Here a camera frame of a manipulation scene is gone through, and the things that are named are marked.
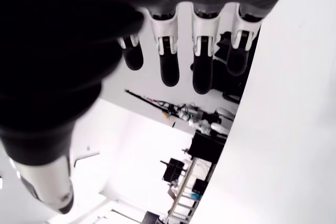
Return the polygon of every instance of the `blue object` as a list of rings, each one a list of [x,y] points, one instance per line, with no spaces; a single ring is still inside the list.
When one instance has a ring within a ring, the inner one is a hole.
[[[200,200],[201,199],[201,196],[199,194],[191,194],[190,195],[193,199],[197,199],[197,200]]]

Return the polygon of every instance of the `white wall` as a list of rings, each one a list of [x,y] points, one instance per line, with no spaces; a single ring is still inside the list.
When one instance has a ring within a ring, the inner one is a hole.
[[[190,147],[191,140],[190,134],[133,115],[114,161],[118,165],[103,194],[144,210],[166,213],[173,200],[167,194],[167,182],[162,181],[166,166],[160,160],[187,158],[181,150]]]
[[[130,116],[131,112],[98,99],[89,112],[78,120],[71,144],[72,159],[101,154],[84,159],[84,167],[80,161],[78,168],[73,170],[72,180],[78,184],[77,190],[83,192],[79,193],[80,196],[88,192],[96,194],[103,188],[115,165],[112,160],[117,155]]]
[[[336,223],[336,1],[280,0],[192,224]]]

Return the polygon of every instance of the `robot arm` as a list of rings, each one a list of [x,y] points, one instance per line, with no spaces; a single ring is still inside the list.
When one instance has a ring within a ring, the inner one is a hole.
[[[160,8],[182,1],[194,3],[193,85],[206,93],[220,9],[239,3],[227,67],[240,74],[251,41],[277,0],[3,1],[0,137],[33,197],[62,214],[71,209],[68,154],[74,124],[97,99],[102,79],[116,68],[122,50],[132,49],[129,63],[136,58],[135,48],[140,55],[137,33],[143,16],[131,6],[150,10],[162,80],[170,87],[177,84],[177,11]],[[134,70],[142,66],[141,59],[136,61],[129,65]]]

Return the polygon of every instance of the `black box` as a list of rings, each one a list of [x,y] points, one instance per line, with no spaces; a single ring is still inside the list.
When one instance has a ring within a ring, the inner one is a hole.
[[[171,183],[172,181],[177,180],[180,177],[181,172],[183,171],[184,163],[171,158],[169,164],[166,165],[167,169],[164,172],[162,179],[166,182]]]
[[[196,131],[188,154],[217,164],[223,151],[225,140]]]
[[[199,195],[203,195],[207,186],[208,182],[197,178],[192,191]]]
[[[146,212],[141,224],[157,224],[160,223],[159,215],[153,214],[152,212]]]

